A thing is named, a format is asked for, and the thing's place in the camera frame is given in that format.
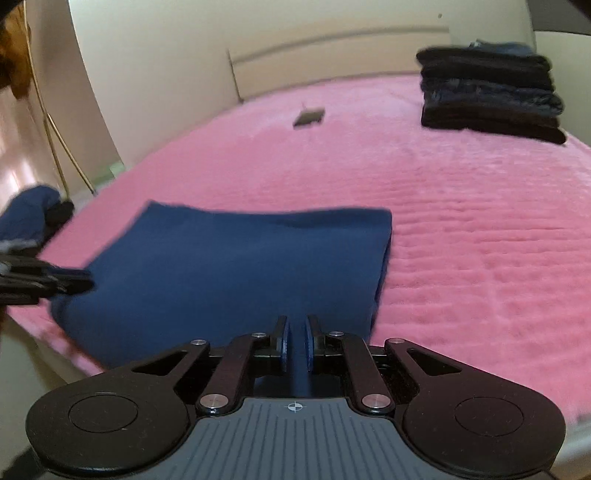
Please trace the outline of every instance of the pink blanket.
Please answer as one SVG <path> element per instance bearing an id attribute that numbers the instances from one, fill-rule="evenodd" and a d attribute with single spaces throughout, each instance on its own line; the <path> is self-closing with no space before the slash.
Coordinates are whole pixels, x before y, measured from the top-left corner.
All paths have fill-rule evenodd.
<path id="1" fill-rule="evenodd" d="M 534 388 L 574 421 L 591 412 L 591 150 L 573 137 L 556 146 L 424 129 L 422 103 L 414 76 L 247 103 L 122 175 L 43 258 L 85 265 L 149 199 L 254 212 L 387 207 L 393 248 L 372 343 L 405 337 Z M 324 123 L 293 130 L 303 105 L 326 108 Z M 100 371 L 46 305 L 10 315 Z"/>

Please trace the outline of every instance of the floor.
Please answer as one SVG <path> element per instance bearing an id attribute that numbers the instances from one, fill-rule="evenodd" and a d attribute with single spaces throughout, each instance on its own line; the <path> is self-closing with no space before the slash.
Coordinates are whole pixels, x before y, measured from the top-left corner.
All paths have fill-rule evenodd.
<path id="1" fill-rule="evenodd" d="M 51 154 L 26 100 L 0 92 L 0 212 L 30 184 L 57 185 Z M 28 445 L 24 421 L 29 407 L 62 380 L 35 354 L 33 340 L 12 321 L 0 334 L 0 472 Z"/>

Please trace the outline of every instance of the blue cloth on edge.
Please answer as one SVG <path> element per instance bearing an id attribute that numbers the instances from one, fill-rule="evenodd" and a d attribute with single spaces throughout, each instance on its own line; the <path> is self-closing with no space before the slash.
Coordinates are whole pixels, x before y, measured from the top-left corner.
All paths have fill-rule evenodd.
<path id="1" fill-rule="evenodd" d="M 60 192 L 38 185 L 16 195 L 0 216 L 0 244 L 15 249 L 40 245 L 45 235 L 45 212 L 60 203 Z"/>
<path id="2" fill-rule="evenodd" d="M 387 210 L 257 215 L 151 203 L 89 266 L 96 288 L 53 301 L 56 322 L 108 368 L 204 338 L 290 321 L 292 391 L 309 394 L 304 319 L 368 337 L 391 236 Z"/>

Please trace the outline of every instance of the headboard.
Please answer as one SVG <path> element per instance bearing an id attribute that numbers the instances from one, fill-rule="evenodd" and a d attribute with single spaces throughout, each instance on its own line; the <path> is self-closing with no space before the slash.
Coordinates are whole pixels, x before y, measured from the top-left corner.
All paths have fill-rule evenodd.
<path id="1" fill-rule="evenodd" d="M 331 20 L 278 30 L 230 46 L 241 99 L 338 77 L 416 73 L 417 51 L 449 45 L 436 15 L 397 20 Z"/>

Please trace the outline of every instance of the white wall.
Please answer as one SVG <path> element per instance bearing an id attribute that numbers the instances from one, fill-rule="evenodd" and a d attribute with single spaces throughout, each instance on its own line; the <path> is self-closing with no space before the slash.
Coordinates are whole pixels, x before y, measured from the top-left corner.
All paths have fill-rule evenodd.
<path id="1" fill-rule="evenodd" d="M 396 18 L 401 12 L 441 14 L 452 42 L 520 41 L 533 45 L 525 0 L 217 0 L 228 39 L 331 17 Z"/>
<path id="2" fill-rule="evenodd" d="M 237 102 L 226 46 L 330 17 L 442 14 L 452 39 L 533 44 L 525 0 L 69 0 L 96 99 L 127 165 Z"/>
<path id="3" fill-rule="evenodd" d="M 591 145 L 591 36 L 536 32 L 538 53 L 552 62 L 556 92 L 564 100 L 561 126 Z"/>
<path id="4" fill-rule="evenodd" d="M 82 170 L 91 179 L 102 176 L 120 158 L 86 75 L 68 1 L 27 0 L 27 14 L 34 62 L 47 109 Z M 33 87 L 30 98 L 45 139 Z M 72 193 L 85 192 L 85 185 L 57 139 L 55 145 Z"/>
<path id="5" fill-rule="evenodd" d="M 70 0 L 80 51 L 131 166 L 238 96 L 210 0 Z"/>

